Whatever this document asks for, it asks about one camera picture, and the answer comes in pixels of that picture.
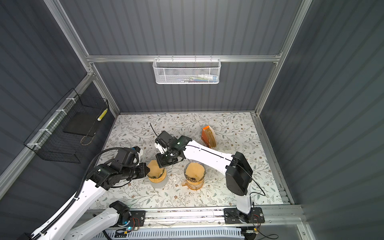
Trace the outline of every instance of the aluminum frame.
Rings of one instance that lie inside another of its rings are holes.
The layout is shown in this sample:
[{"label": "aluminum frame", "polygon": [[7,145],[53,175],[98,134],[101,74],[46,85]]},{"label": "aluminum frame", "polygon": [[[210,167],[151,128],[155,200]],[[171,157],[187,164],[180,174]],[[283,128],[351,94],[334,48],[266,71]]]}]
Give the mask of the aluminum frame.
[{"label": "aluminum frame", "polygon": [[115,116],[119,115],[120,110],[117,106],[115,100],[113,99],[111,93],[109,92],[105,82],[97,71],[96,67],[92,65],[86,57],[89,55],[87,49],[85,48],[83,42],[81,41],[79,35],[77,34],[74,26],[71,23],[68,15],[65,13],[63,6],[61,5],[59,0],[44,0],[45,5],[47,5],[49,11],[55,18],[57,24],[63,31],[65,37],[68,42],[71,44],[73,50],[75,51],[77,57],[79,58],[81,64],[85,68],[85,70],[89,73],[95,72],[97,79],[94,80],[94,84],[100,92],[102,98],[108,100],[109,108]]},{"label": "aluminum frame", "polygon": [[[303,225],[308,224],[300,205],[257,205],[261,207],[265,218],[263,225]],[[146,211],[144,228],[183,228],[183,227],[247,227],[251,223],[225,224],[225,208],[236,208],[235,206],[222,207],[183,207],[183,208],[150,208],[131,209]],[[79,226],[89,219],[93,214],[99,214],[103,209],[87,210],[74,226]]]},{"label": "aluminum frame", "polygon": [[275,153],[273,151],[271,142],[266,134],[263,122],[260,116],[257,116],[255,113],[252,114],[253,123],[255,124],[257,134],[260,138],[260,142],[263,146],[265,156],[268,159],[269,167],[272,171],[272,175],[275,179],[276,184],[281,195],[281,198],[284,203],[294,204],[293,197],[289,191],[288,185],[284,179],[283,173],[281,171],[280,165],[277,161]]},{"label": "aluminum frame", "polygon": [[129,55],[90,55],[86,57],[88,62],[92,63],[108,63],[108,62],[125,62],[125,63],[152,63],[154,59],[161,61],[177,61],[177,62],[193,62],[193,61],[218,61],[221,62],[274,62],[280,60],[280,55],[222,55],[222,56],[129,56]]},{"label": "aluminum frame", "polygon": [[280,61],[276,64],[276,66],[272,69],[271,75],[267,80],[267,83],[265,84],[265,87],[263,89],[263,92],[260,96],[259,102],[256,105],[255,112],[257,115],[260,115],[261,111],[263,110],[263,107],[265,105],[265,102],[269,96],[269,93],[272,90],[273,85],[275,84],[275,81],[277,77],[279,76],[280,70],[288,56],[288,53],[293,45],[293,41],[296,38],[297,33],[299,32],[300,26],[303,23],[304,17],[306,16],[309,7],[311,6],[312,0],[302,0],[300,7],[296,13],[295,19],[291,25],[291,28],[288,32],[287,38],[283,44],[283,47],[281,49],[281,57]]},{"label": "aluminum frame", "polygon": [[[63,109],[70,101],[72,101],[70,98],[74,98],[76,96],[76,92],[78,94],[83,93],[85,89],[87,89],[89,84],[91,84],[94,78],[95,76],[92,73],[88,73],[77,85],[74,91],[69,94],[69,96],[63,101],[62,104],[60,104],[57,109]],[[42,126],[42,129],[47,128],[47,126],[52,123],[52,121],[58,116],[59,113],[59,111],[55,111],[52,116],[46,121],[46,123]],[[42,131],[38,131],[35,136],[31,139],[30,143],[35,143],[41,137],[42,134]],[[23,150],[17,155],[17,157],[11,162],[11,164],[4,170],[4,172],[0,176],[0,199],[16,181],[21,172],[23,172],[23,170],[26,168],[26,166],[34,156],[35,152],[33,152],[27,147],[24,147]]]}]

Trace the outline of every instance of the white wire basket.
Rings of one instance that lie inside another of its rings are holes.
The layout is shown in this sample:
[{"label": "white wire basket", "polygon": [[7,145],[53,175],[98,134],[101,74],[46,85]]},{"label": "white wire basket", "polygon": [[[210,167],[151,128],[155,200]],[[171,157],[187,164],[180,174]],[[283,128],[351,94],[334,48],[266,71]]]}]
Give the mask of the white wire basket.
[{"label": "white wire basket", "polygon": [[153,71],[158,84],[217,84],[221,62],[177,62],[153,60]]}]

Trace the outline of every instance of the wire mesh basket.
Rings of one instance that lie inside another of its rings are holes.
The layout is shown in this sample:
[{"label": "wire mesh basket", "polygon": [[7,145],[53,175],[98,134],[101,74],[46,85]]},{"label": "wire mesh basket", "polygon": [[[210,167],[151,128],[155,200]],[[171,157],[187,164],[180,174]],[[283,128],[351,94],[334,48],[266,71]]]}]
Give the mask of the wire mesh basket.
[{"label": "wire mesh basket", "polygon": [[158,84],[217,84],[221,62],[173,62],[154,59],[153,71]]},{"label": "wire mesh basket", "polygon": [[76,95],[41,131],[35,142],[31,136],[24,145],[40,158],[48,161],[80,163],[87,159],[86,152],[92,143],[103,117],[108,111],[103,98]]}]

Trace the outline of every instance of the yellow object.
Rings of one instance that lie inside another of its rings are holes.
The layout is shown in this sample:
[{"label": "yellow object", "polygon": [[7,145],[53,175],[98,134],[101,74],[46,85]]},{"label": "yellow object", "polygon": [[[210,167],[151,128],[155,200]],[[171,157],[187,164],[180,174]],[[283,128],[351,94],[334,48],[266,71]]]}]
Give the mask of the yellow object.
[{"label": "yellow object", "polygon": [[197,190],[204,184],[205,168],[198,162],[191,162],[185,167],[184,175],[186,180],[181,185]]},{"label": "yellow object", "polygon": [[201,139],[209,148],[216,147],[215,132],[209,125],[203,128]]},{"label": "yellow object", "polygon": [[156,160],[152,160],[147,167],[149,167],[150,171],[147,174],[149,180],[153,183],[159,183],[163,181],[167,175],[167,171],[165,168],[159,168]]},{"label": "yellow object", "polygon": [[103,113],[99,116],[99,118],[97,119],[97,121],[101,121],[103,119],[103,117],[105,116],[105,114],[107,114],[108,112],[108,109],[106,108]]}]

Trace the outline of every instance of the red wire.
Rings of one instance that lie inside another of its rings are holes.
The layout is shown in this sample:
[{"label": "red wire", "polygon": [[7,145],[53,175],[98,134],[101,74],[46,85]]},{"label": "red wire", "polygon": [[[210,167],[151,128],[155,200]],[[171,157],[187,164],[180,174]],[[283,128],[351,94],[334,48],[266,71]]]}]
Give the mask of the red wire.
[{"label": "red wire", "polygon": [[133,220],[133,228],[132,228],[132,231],[135,229],[135,218],[132,218]]},{"label": "red wire", "polygon": [[133,219],[137,219],[137,222],[139,223],[140,226],[140,220],[138,218],[133,217]]},{"label": "red wire", "polygon": [[261,226],[261,223],[259,223],[259,221],[255,218],[255,217],[253,217],[255,220],[256,220],[256,222],[257,222],[257,224],[259,225],[259,227]]}]

